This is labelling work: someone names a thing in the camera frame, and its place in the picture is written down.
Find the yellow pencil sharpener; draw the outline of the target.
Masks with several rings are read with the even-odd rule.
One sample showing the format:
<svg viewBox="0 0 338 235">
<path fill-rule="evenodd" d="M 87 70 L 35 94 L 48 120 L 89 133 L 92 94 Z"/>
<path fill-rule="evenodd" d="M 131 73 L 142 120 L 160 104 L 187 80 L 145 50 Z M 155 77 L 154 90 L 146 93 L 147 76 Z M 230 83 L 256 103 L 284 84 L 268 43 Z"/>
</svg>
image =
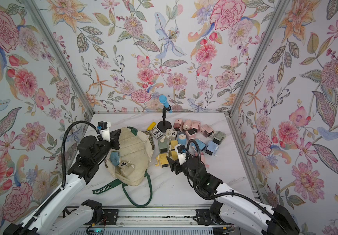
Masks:
<svg viewBox="0 0 338 235">
<path fill-rule="evenodd" d="M 161 153 L 156 157 L 157 163 L 155 166 L 160 166 L 161 168 L 169 167 L 169 161 L 167 159 L 168 154 L 167 153 Z"/>
<path fill-rule="evenodd" d="M 170 150 L 174 150 L 178 145 L 178 140 L 170 140 Z"/>
<path fill-rule="evenodd" d="M 170 158 L 174 161 L 178 160 L 178 153 L 175 150 L 170 151 Z"/>
</svg>

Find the light green pencil sharpener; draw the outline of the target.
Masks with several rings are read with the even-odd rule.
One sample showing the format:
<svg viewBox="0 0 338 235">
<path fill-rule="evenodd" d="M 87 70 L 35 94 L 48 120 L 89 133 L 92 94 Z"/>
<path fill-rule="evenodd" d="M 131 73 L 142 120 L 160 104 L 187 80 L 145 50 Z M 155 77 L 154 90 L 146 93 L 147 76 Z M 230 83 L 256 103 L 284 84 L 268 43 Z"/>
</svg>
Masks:
<svg viewBox="0 0 338 235">
<path fill-rule="evenodd" d="M 166 153 L 169 151 L 169 140 L 166 136 L 163 136 L 158 140 L 158 148 L 160 153 Z"/>
</svg>

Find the cream canvas tote bag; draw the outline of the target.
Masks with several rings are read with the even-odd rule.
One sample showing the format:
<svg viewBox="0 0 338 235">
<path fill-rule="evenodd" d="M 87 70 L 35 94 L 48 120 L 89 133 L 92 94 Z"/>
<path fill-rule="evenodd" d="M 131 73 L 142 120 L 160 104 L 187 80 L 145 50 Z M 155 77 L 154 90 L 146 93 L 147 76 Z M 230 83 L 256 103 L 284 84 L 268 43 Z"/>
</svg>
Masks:
<svg viewBox="0 0 338 235">
<path fill-rule="evenodd" d="M 119 152 L 121 162 L 131 162 L 131 164 L 135 166 L 135 170 L 130 176 L 123 177 L 119 173 L 117 166 L 113 166 L 109 160 L 111 152 L 108 153 L 104 163 L 114 180 L 99 189 L 92 190 L 92 194 L 99 195 L 121 185 L 123 192 L 130 203 L 135 207 L 143 208 L 148 206 L 153 198 L 153 187 L 151 177 L 148 174 L 148 167 L 154 154 L 155 144 L 153 142 L 153 137 L 150 134 L 139 131 L 134 127 L 123 127 L 121 128 L 121 131 L 119 137 L 120 149 L 114 151 Z M 129 196 L 126 187 L 138 186 L 144 179 L 147 179 L 148 182 L 149 198 L 146 203 L 137 204 Z"/>
</svg>

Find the dark blue pencil sharpener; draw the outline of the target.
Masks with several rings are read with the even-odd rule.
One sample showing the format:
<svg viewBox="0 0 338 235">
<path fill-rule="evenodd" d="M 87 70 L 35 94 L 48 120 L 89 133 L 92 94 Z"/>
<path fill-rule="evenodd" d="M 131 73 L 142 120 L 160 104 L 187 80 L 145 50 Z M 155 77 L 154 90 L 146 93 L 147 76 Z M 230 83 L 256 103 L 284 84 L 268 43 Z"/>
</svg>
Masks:
<svg viewBox="0 0 338 235">
<path fill-rule="evenodd" d="M 208 144 L 207 144 L 207 147 L 205 149 L 205 153 L 210 155 L 210 156 L 215 156 L 218 148 L 219 148 L 218 144 L 216 144 L 213 141 L 209 141 Z"/>
</svg>

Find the dark green pencil sharpener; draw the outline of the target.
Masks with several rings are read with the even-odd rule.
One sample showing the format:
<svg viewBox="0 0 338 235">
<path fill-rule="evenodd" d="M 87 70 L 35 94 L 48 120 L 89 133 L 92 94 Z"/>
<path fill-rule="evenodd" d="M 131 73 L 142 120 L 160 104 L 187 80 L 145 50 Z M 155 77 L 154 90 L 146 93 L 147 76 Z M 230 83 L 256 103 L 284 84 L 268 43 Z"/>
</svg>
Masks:
<svg viewBox="0 0 338 235">
<path fill-rule="evenodd" d="M 226 134 L 221 131 L 216 131 L 212 136 L 213 142 L 216 143 L 217 145 L 220 145 L 225 138 Z"/>
</svg>

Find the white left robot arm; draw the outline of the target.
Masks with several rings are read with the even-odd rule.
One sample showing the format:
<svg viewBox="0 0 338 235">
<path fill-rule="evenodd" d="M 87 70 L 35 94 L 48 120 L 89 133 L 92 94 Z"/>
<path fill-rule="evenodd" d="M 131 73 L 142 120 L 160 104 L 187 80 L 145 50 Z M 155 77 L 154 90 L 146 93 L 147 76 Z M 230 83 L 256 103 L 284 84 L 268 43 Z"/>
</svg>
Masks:
<svg viewBox="0 0 338 235">
<path fill-rule="evenodd" d="M 71 167 L 66 166 L 65 145 L 70 130 L 78 124 L 92 127 L 97 135 L 86 136 L 77 146 L 78 155 Z M 119 150 L 121 130 L 110 130 L 109 122 L 100 121 L 94 126 L 87 121 L 72 123 L 64 133 L 61 144 L 62 183 L 28 218 L 20 224 L 10 224 L 5 235 L 69 235 L 84 224 L 96 225 L 104 218 L 102 204 L 87 199 L 68 216 L 58 220 L 72 199 L 96 175 L 101 163 L 111 150 Z"/>
</svg>

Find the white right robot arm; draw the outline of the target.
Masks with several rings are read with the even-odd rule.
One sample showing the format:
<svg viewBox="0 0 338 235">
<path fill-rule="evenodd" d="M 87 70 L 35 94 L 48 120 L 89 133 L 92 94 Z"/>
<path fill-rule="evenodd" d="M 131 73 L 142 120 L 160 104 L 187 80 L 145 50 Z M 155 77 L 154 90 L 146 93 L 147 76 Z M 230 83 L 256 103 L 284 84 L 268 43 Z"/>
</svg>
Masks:
<svg viewBox="0 0 338 235">
<path fill-rule="evenodd" d="M 168 158 L 171 171 L 184 173 L 195 193 L 212 201 L 206 218 L 215 224 L 232 224 L 255 235 L 298 235 L 300 229 L 288 210 L 259 203 L 207 172 L 195 140 L 174 147 L 178 159 Z"/>
</svg>

